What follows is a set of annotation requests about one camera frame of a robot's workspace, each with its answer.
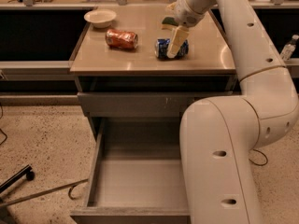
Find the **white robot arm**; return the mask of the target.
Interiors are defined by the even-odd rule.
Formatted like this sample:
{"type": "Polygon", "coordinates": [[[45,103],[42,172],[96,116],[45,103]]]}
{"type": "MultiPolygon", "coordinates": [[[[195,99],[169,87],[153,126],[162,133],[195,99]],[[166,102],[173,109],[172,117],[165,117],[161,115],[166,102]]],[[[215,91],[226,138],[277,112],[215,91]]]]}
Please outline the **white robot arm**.
{"type": "Polygon", "coordinates": [[[249,151],[272,144],[298,120],[291,75],[248,0],[177,0],[174,57],[190,28],[218,7],[241,92],[194,102],[179,131],[191,224],[263,224],[249,151]]]}

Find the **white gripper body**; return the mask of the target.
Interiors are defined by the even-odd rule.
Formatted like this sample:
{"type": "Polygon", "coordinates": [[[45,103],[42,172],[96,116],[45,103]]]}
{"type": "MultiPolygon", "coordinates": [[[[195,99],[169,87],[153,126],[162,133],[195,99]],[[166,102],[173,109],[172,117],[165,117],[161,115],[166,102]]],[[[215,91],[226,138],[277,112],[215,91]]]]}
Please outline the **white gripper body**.
{"type": "Polygon", "coordinates": [[[178,25],[194,27],[205,17],[204,13],[195,12],[187,0],[177,0],[174,6],[174,18],[178,25]]]}

